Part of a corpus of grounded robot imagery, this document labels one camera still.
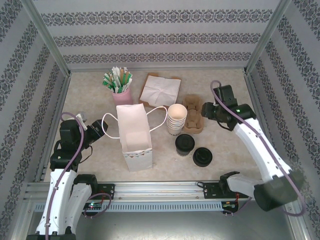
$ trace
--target white robotic arm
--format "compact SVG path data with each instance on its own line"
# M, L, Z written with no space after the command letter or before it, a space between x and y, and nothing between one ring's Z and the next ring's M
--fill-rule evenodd
M234 131L243 141L256 162L261 180L246 177L239 172L221 176L219 186L222 192L232 191L245 194L255 199L264 211L269 211L293 202L299 196L304 176L292 169L282 160L263 133L259 121L251 107L238 105L230 85L222 86L219 81L210 85L216 104L206 102L201 114L215 120L220 127Z
M57 179L61 175L62 171L63 169L55 169L50 173L49 193L41 221L36 228L36 233L39 235L46 234L46 218L49 200ZM62 177L58 189L56 190L54 203L52 204L50 211L50 235L63 235L66 233L66 230L73 234L76 233L76 227L82 213L82 209L92 194L92 187L90 184L77 183L74 185L76 175L77 173L73 170L66 172Z

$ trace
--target paper bag handle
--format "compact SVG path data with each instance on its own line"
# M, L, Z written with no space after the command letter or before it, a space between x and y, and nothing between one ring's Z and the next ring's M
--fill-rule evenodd
M106 113L105 115L103 115L103 118L102 118L102 121L101 121L102 131L104 132L105 135L107 135L111 139L120 139L120 137L113 137L113 136L110 136L109 134L106 133L106 131L104 129L104 120L105 120L105 117L107 115L110 115L111 117L113 117L118 122L118 119L115 116L113 116L111 113Z
M156 127L152 128L152 129L150 130L150 132L153 131L153 130L155 130L155 129L157 129L158 127L162 126L162 125L166 122L166 119L167 119L167 116L168 116L168 110L167 110L167 108L164 107L164 106L158 106L158 107L152 109L152 110L151 110L150 112L148 112L146 115L148 115L148 114L152 113L154 110L160 109L160 108L164 108L164 109L165 109L165 118L164 118L163 122L162 122L159 126L156 126Z

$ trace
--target metal frame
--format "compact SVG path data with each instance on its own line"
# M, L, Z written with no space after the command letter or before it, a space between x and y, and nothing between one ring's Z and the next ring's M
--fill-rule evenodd
M36 173L36 176L35 176L35 180L34 180L35 182L41 181L43 169L46 165L48 165L51 151L52 151L53 146L55 144L55 137L56 137L56 133L57 133L58 127L59 127L60 115L61 115L62 110L64 108L71 76L72 76L72 74L68 74L64 79L64 83L63 83L62 90L61 90L62 92L61 92L60 97L58 99L58 104L57 104L57 107L56 107L56 110L54 113L54 117L53 117L53 121L51 123L51 127L49 130L48 141L46 142L46 145L44 147L43 155L42 155L42 158L39 163L38 172Z
M240 66L194 66L194 67L130 67L130 71L185 71L185 70L234 70ZM76 68L72 73L101 72L104 68Z
M257 45L255 46L247 65L244 68L247 73L251 73L251 71L255 67L256 62L265 49L265 46L271 38L272 33L275 31L278 23L280 22L290 3L291 0L280 0L278 6L274 10L274 13L270 18L270 21L268 22L268 25L263 31Z
M234 201L234 198L228 199L205 199L203 189L197 186L198 181L168 181L168 182L99 182L100 184L115 184L113 204L121 205L126 203L130 204L156 204L156 203L172 203L177 204L212 204L216 203L221 206L223 201ZM28 229L31 224L34 212L40 212L39 204L43 206L46 203L49 182L31 182L28 183L14 227L12 237L13 240L26 239ZM246 198L240 198L239 201L246 201ZM212 207L211 210L203 208L193 208L191 211L220 211L220 208ZM112 212L130 212L124 209L116 209L114 207ZM163 209L161 212L175 212L174 209Z
M37 8L35 7L33 0L21 0L23 7L26 9L27 13L31 17L34 25L41 34L45 44L48 46L50 52L52 53L54 59L58 63L62 72L66 76L66 80L62 87L62 94L58 100L58 107L55 112L52 127L49 132L49 140L44 149L44 154L40 161L39 171L36 175L35 183L29 183L26 188L26 192L23 198L23 202L19 211L16 225L13 230L12 239L23 240L28 234L28 229L32 221L33 213L36 210L36 206L39 203L45 203L48 191L48 182L38 182L41 180L41 175L44 166L48 163L50 158L51 149L54 144L55 135L59 125L59 115L62 112L66 95L68 92L68 87L71 79L71 72L68 68L66 61L64 60L62 54L60 53L53 37L51 36L47 26L45 25L43 19L41 18ZM277 8L275 9L271 19L264 30L256 48L254 49L248 64L243 70L243 76L249 91L249 95L253 104L253 108L258 116L261 123L262 130L264 131L267 138L270 139L269 132L267 131L266 121L262 113L261 106L256 92L254 91L253 83L251 80L250 72L254 68L257 60L259 59L261 53L263 52L265 45L269 41L273 31L276 29L282 15L290 4L290 0L280 0ZM170 68L170 70L181 70L186 69L176 67ZM189 70L207 70L207 69L238 69L238 67L190 67ZM73 72L94 72L96 68L92 69L75 69ZM168 70L168 68L135 68L134 70ZM212 199L204 199L203 190L196 185L196 181L171 181L171 182L112 182L116 185L114 192L113 203L156 203L156 202L174 202L174 203L209 203ZM221 202L227 199L214 199L214 201ZM292 202L285 206L288 212L297 213L300 211L300 206L298 202ZM296 239L310 240L310 234L306 227L306 223L303 217L288 217L289 222L292 227L294 237Z
M42 19L40 13L38 12L34 1L33 0L21 0L23 7L25 8L26 12L30 16L33 24L35 25L36 29L40 33L44 43L50 50L50 53L53 55L55 61L59 65L60 69L63 72L64 76L67 76L70 73L70 69L62 56L61 52L59 51L58 46L54 38L51 36L44 20Z

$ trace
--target pink cup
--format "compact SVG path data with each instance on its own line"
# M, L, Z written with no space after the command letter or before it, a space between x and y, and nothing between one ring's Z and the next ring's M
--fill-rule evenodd
M122 93L112 93L113 101L116 106L118 105L132 105L134 101L132 100L130 87Z

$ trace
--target brown paper tray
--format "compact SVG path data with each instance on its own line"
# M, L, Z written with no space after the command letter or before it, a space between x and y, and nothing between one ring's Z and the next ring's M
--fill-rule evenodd
M185 106L188 113L183 127L183 131L189 134L199 134L205 127L205 119L201 115L203 101L195 94L188 94L184 96L182 105ZM194 127L189 127L188 124L193 122Z

